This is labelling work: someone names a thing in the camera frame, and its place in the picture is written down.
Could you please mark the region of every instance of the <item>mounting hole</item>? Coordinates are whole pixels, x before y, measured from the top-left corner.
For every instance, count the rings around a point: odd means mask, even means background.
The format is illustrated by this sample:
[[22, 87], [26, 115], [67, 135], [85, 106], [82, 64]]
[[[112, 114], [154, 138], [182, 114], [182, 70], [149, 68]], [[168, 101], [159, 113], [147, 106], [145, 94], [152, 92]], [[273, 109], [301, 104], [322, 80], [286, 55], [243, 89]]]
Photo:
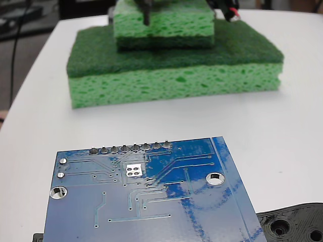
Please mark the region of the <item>mounting hole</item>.
[[51, 189], [49, 196], [53, 199], [62, 199], [66, 197], [67, 189], [64, 187], [54, 187]]
[[318, 231], [318, 230], [314, 230], [314, 231], [311, 233], [310, 238], [311, 238], [311, 240], [313, 240], [313, 241], [321, 241], [321, 240], [322, 240], [322, 238], [323, 238], [323, 234], [322, 234], [320, 231]]
[[222, 175], [221, 173], [210, 173], [206, 176], [206, 181], [214, 186], [218, 186], [221, 185], [222, 183], [224, 183], [224, 175]]
[[271, 224], [271, 230], [275, 235], [283, 236], [289, 232], [290, 226], [287, 221], [278, 219]]

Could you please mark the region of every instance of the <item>plated hole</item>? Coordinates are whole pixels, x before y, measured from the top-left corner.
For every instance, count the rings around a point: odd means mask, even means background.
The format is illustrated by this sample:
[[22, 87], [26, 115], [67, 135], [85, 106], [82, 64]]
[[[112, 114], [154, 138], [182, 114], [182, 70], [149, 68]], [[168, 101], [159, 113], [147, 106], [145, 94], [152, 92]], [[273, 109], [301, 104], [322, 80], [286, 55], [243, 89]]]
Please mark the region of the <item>plated hole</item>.
[[225, 177], [224, 175], [222, 175], [221, 173], [210, 173], [206, 176], [206, 181], [214, 186], [218, 186], [221, 185], [222, 183], [224, 183]]
[[62, 199], [67, 195], [67, 189], [64, 187], [55, 187], [51, 189], [49, 195], [53, 199]]

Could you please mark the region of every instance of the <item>green sponge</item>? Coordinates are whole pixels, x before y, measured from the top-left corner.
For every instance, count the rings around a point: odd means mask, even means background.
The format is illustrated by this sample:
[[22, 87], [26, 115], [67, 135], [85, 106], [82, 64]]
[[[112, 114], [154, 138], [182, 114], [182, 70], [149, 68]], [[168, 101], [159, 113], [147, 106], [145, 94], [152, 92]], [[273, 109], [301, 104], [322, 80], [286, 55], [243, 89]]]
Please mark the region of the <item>green sponge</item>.
[[283, 55], [244, 22], [216, 20], [213, 49], [118, 52], [112, 26], [80, 31], [68, 62], [72, 106], [277, 90]]
[[114, 35], [120, 49], [210, 48], [214, 45], [214, 12], [204, 0], [154, 0], [150, 25], [134, 0], [119, 0]]

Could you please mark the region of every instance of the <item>white table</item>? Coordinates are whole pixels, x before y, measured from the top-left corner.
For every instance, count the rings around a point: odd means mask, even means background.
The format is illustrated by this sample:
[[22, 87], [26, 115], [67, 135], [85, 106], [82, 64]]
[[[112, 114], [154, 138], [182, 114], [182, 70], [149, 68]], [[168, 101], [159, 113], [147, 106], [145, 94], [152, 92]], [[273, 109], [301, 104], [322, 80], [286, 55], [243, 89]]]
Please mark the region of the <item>white table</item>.
[[241, 11], [285, 55], [277, 92], [72, 110], [66, 63], [80, 29], [61, 21], [0, 131], [0, 241], [43, 232], [60, 150], [224, 136], [256, 212], [323, 202], [323, 16]]

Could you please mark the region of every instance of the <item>black cable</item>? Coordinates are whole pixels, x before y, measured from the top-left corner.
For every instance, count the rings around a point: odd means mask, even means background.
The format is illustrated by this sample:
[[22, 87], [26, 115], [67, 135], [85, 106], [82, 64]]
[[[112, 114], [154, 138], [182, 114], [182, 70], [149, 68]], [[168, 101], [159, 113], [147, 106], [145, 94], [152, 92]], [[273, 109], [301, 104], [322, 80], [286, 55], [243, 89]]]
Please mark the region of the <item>black cable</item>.
[[323, 0], [320, 0], [320, 1], [316, 4], [316, 6], [315, 6], [315, 8], [314, 8], [314, 10], [313, 10], [313, 13], [316, 13], [316, 14], [317, 14], [317, 12], [318, 12], [318, 10], [319, 10], [319, 7], [322, 5], [322, 3], [323, 3]]
[[12, 57], [11, 57], [11, 76], [10, 76], [10, 99], [9, 99], [9, 108], [11, 107], [13, 101], [14, 101], [14, 72], [15, 72], [15, 58], [16, 58], [16, 48], [17, 48], [17, 42], [19, 39], [19, 35], [20, 35], [20, 31], [21, 31], [21, 27], [24, 23], [24, 19], [25, 16], [28, 12], [28, 9], [30, 7], [30, 3], [27, 2], [25, 11], [22, 15], [22, 17], [20, 17], [18, 19], [18, 30], [17, 30], [17, 34], [16, 34], [16, 38], [15, 38], [15, 42], [14, 42], [14, 49], [12, 52]]

